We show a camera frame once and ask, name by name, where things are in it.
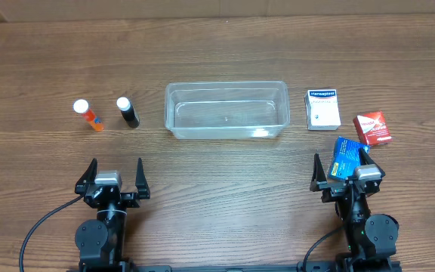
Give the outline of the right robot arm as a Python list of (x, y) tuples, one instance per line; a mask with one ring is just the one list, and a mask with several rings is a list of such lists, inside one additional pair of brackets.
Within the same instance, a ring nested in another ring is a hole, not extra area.
[[(385, 172), (369, 154), (359, 150), (360, 165), (341, 183), (329, 183), (318, 154), (314, 155), (310, 191), (321, 192), (322, 202), (333, 202), (342, 225), (317, 240), (297, 266), (299, 271), (401, 271), (392, 261), (400, 225), (390, 215), (370, 212), (367, 198), (380, 191)], [(343, 231), (348, 251), (334, 261), (309, 261), (312, 251), (329, 237)]]

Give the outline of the orange tube white cap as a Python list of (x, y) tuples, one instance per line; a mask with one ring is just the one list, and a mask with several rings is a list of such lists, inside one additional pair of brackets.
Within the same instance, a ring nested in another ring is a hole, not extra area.
[(95, 131), (104, 130), (103, 123), (92, 111), (89, 102), (84, 99), (78, 99), (73, 103), (72, 108), (76, 113), (81, 115)]

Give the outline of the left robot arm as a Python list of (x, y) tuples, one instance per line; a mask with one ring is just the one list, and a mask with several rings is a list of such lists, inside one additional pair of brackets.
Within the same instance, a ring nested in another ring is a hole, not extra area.
[(135, 192), (122, 191), (122, 177), (116, 170), (97, 170), (93, 159), (75, 185), (75, 193), (84, 203), (97, 210), (95, 219), (83, 222), (76, 230), (80, 271), (136, 271), (130, 258), (123, 255), (128, 209), (140, 207), (142, 199), (150, 198), (150, 188), (137, 161)]

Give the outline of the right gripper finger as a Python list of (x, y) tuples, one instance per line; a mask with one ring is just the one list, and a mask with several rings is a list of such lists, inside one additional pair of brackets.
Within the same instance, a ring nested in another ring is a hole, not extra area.
[(315, 153), (313, 158), (313, 175), (310, 184), (311, 185), (320, 185), (326, 184), (327, 177), (322, 167), (321, 160), (319, 158), (319, 154)]
[(364, 147), (359, 149), (359, 158), (360, 165), (374, 165), (381, 174), (384, 174), (384, 170), (370, 157)]

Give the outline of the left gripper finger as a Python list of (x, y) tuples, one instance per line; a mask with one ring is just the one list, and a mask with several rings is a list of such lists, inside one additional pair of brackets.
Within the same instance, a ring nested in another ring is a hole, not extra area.
[(135, 178), (135, 187), (138, 193), (149, 193), (149, 185), (143, 170), (143, 161), (141, 158), (137, 161), (137, 172)]
[(97, 159), (93, 158), (90, 165), (84, 172), (84, 174), (77, 180), (76, 186), (84, 186), (86, 184), (94, 183), (95, 176), (97, 174)]

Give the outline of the red Panadol box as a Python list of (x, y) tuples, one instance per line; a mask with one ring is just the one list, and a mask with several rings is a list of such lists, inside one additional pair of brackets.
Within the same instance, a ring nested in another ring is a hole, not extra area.
[(362, 144), (377, 146), (393, 140), (382, 111), (359, 114), (353, 124)]

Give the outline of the blue VapoDrops lozenge box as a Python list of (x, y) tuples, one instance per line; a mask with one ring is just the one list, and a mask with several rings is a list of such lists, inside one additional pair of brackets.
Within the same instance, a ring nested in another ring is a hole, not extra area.
[(368, 153), (370, 146), (338, 137), (335, 142), (328, 178), (336, 181), (344, 181), (347, 177), (351, 176), (354, 169), (361, 165), (360, 149), (364, 149), (364, 151)]

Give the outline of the black tube white cap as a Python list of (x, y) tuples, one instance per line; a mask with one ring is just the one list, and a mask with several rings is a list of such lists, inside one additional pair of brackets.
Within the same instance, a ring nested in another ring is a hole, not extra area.
[(137, 128), (140, 125), (138, 114), (135, 112), (133, 105), (128, 98), (119, 97), (116, 101), (116, 105), (129, 127)]

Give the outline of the white Hansaplast plaster box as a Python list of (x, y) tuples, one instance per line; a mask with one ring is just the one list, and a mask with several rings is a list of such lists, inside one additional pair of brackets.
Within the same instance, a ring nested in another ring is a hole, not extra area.
[(309, 130), (334, 131), (341, 125), (336, 89), (308, 90), (304, 101)]

